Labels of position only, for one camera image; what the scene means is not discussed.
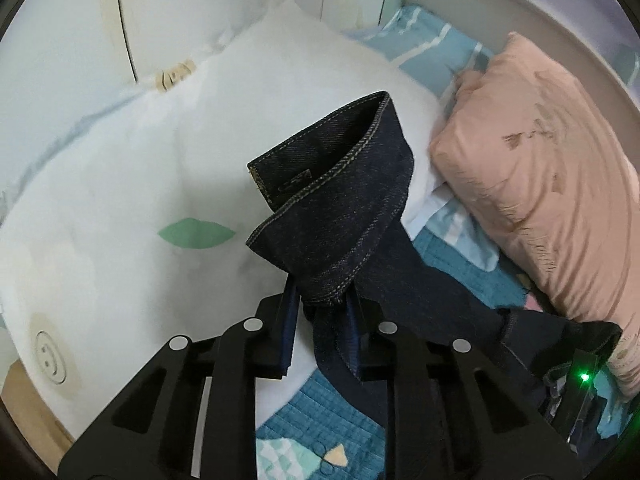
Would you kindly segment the teal quilted bed cover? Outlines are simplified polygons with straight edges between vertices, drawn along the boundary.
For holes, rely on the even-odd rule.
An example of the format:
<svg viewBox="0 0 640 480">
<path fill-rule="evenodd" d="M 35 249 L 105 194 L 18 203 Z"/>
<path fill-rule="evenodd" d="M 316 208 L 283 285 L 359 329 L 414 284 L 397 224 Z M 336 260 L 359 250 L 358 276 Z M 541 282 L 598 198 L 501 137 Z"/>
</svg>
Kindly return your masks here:
<svg viewBox="0 0 640 480">
<path fill-rule="evenodd" d="M 408 196 L 400 217 L 402 226 L 416 206 L 419 178 L 420 171 L 414 166 L 413 159 Z M 346 296 L 347 304 L 353 299 L 362 298 L 356 292 L 350 292 Z M 500 372 L 510 384 L 503 371 Z M 511 387 L 525 399 L 517 388 Z M 543 410 L 549 401 L 546 380 L 544 388 L 547 393 L 544 403 L 532 404 L 536 411 Z M 378 424 L 347 402 L 321 373 L 318 363 L 316 370 L 292 399 L 259 427 L 257 437 L 258 464 L 267 474 L 295 464 L 298 450 L 308 448 L 318 460 L 317 466 L 309 468 L 312 478 L 318 478 L 325 469 L 334 479 L 385 477 L 385 422 Z M 341 447 L 347 460 L 345 467 L 330 466 L 328 451 L 332 445 Z"/>
</svg>

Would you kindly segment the dark blue denim jeans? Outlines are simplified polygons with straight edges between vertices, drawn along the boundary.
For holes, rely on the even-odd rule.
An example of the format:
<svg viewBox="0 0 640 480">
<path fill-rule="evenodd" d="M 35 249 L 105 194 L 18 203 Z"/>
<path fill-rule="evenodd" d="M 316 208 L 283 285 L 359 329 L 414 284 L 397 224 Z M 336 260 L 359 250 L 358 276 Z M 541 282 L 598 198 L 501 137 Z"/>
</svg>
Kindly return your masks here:
<svg viewBox="0 0 640 480">
<path fill-rule="evenodd" d="M 359 377 L 350 292 L 422 339 L 469 341 L 534 405 L 546 400 L 544 378 L 567 367 L 577 350 L 605 363 L 620 340 L 610 322 L 487 307 L 423 262 L 400 222 L 413 156 L 384 91 L 334 110 L 248 169 L 272 211 L 248 247 L 293 279 L 321 373 L 378 424 L 386 421 L 386 392 Z"/>
</svg>

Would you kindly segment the grey bed headboard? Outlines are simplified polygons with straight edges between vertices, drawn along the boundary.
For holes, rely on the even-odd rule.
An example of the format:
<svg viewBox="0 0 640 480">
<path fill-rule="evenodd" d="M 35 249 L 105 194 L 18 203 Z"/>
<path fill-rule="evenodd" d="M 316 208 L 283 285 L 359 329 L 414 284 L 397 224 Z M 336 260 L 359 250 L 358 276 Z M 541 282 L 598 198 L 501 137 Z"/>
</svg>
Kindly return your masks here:
<svg viewBox="0 0 640 480">
<path fill-rule="evenodd" d="M 624 151 L 639 161 L 639 102 L 593 44 L 536 0 L 406 0 L 437 14 L 499 52 L 509 32 L 532 40 L 585 86 L 613 126 Z"/>
</svg>

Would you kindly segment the pink pillow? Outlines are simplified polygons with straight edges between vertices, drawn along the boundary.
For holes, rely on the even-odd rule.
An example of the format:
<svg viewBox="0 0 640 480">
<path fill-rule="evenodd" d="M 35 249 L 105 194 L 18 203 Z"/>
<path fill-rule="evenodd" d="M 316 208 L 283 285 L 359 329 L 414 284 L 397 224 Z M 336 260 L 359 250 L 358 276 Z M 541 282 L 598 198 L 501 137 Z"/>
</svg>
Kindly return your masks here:
<svg viewBox="0 0 640 480">
<path fill-rule="evenodd" d="M 433 162 L 486 234 L 572 320 L 622 331 L 608 359 L 639 391 L 639 179 L 582 83 L 514 32 L 462 74 Z"/>
</svg>

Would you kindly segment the white pillow with green leaf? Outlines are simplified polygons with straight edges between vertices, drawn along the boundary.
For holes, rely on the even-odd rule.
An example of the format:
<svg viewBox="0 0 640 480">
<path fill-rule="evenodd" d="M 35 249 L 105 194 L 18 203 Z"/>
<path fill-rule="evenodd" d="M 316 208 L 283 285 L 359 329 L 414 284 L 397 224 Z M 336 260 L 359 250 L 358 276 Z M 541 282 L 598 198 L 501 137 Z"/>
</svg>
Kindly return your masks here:
<svg viewBox="0 0 640 480">
<path fill-rule="evenodd" d="M 246 246 L 269 214 L 247 166 L 299 130 L 387 91 L 416 161 L 401 221 L 422 229 L 442 109 L 402 70 L 424 49 L 421 15 L 401 10 L 357 42 L 285 1 L 174 88 L 98 119 L 30 180 L 1 228 L 1 307 L 73 437 L 170 337 L 219 335 L 283 288 Z"/>
</svg>

